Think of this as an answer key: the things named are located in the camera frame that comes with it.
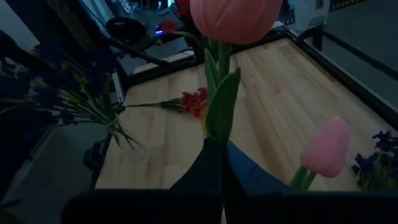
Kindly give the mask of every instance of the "wall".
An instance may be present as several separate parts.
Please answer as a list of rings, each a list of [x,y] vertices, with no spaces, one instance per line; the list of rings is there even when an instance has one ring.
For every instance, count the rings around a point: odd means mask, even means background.
[[[0,29],[10,35],[18,46],[30,51],[39,41],[5,0],[0,0]]]

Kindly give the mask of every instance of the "desk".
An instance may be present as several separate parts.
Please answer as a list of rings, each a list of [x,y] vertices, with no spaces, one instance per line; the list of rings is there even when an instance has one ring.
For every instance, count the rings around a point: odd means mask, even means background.
[[[346,167],[334,179],[317,176],[310,190],[356,190],[350,167],[357,152],[374,152],[372,135],[396,131],[321,68],[290,39],[278,39],[231,57],[242,69],[234,114],[234,143],[263,169],[287,183],[299,154],[319,127],[340,116],[351,127]],[[152,103],[206,86],[203,65],[132,86],[125,105]],[[168,189],[190,168],[203,144],[199,120],[160,108],[128,108],[120,118],[149,150],[130,162],[114,139],[97,189]]]

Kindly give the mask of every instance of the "wooden table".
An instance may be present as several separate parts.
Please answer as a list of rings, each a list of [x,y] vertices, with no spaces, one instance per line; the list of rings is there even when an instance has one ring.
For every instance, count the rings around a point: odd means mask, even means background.
[[[289,39],[233,55],[231,69],[236,66],[242,68],[242,79],[233,142],[240,150],[287,183],[300,165],[300,152],[319,127],[340,116],[352,131],[346,167],[334,179],[318,175],[310,189],[356,190],[350,169],[356,153],[372,154],[375,141],[371,136],[393,129]],[[206,86],[203,65],[133,86],[124,104],[168,100],[201,86]],[[146,160],[130,162],[112,139],[97,189],[167,189],[201,150],[201,126],[189,114],[128,108],[120,117],[150,154]]]

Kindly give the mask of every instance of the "pink tulip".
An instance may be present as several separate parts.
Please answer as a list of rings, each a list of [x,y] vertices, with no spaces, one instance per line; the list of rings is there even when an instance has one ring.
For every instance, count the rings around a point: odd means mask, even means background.
[[[278,16],[282,0],[191,0],[199,31],[227,43],[250,44],[264,37]]]
[[[329,121],[300,155],[301,165],[324,177],[336,177],[345,165],[348,124],[339,117]]]

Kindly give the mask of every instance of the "black frame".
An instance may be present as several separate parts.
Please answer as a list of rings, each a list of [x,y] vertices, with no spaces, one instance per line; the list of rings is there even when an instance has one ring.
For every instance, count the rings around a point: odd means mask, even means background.
[[[330,75],[332,75],[336,80],[338,80],[345,88],[356,95],[363,103],[370,107],[377,115],[389,123],[394,129],[398,129],[398,112],[391,108],[384,100],[376,96],[365,86],[358,83],[350,74],[346,73],[339,66],[336,66],[331,60],[329,60],[325,55],[323,55],[319,49],[322,48],[322,37],[325,36],[330,40],[334,41],[338,45],[342,46],[349,52],[357,55],[359,58],[365,60],[373,67],[385,72],[387,75],[395,80],[398,80],[398,73],[393,69],[383,65],[381,62],[371,58],[370,56],[360,52],[358,49],[353,48],[337,37],[325,32],[321,27],[312,28],[302,35],[297,36],[291,30],[287,29],[285,26],[277,27],[271,30],[264,38],[260,41],[248,44],[248,45],[235,45],[232,49],[232,54],[241,52],[243,50],[251,49],[260,45],[267,44],[276,40],[287,38],[291,40],[298,48],[303,50],[308,56],[310,56],[314,61],[316,61],[323,69],[325,69]],[[310,45],[305,39],[309,37],[313,38],[314,46]],[[156,78],[160,78],[171,73],[175,73],[186,68],[190,68],[203,63],[204,61],[195,58],[195,56],[189,56],[180,60],[171,62],[172,66],[158,66],[133,76],[126,77],[124,80],[127,82],[124,86],[134,86],[140,83],[148,82]],[[106,156],[106,151],[108,150],[111,135],[107,137],[106,144],[104,145],[103,153],[104,158]],[[92,189],[95,188],[96,180],[100,174],[100,170],[93,174]]]

